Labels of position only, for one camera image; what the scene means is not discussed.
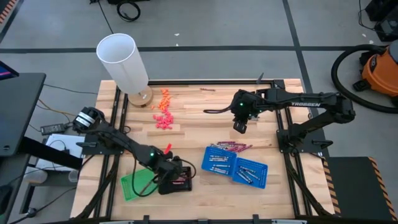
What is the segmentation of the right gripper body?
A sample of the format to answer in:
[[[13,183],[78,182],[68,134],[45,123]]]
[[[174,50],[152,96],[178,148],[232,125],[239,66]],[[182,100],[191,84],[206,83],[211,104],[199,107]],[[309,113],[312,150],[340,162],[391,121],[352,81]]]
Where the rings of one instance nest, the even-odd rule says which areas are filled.
[[[252,118],[258,117],[258,109],[252,106],[240,106],[231,109],[232,114],[234,114],[233,121],[247,121]]]

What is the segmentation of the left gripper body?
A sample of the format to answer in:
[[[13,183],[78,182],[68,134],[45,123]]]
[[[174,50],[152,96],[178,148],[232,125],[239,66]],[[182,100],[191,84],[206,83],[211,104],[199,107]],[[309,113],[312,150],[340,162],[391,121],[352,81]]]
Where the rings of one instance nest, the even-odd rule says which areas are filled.
[[[151,148],[147,168],[157,177],[158,183],[176,180],[182,173],[181,158],[175,156],[172,151],[161,151],[157,148]]]

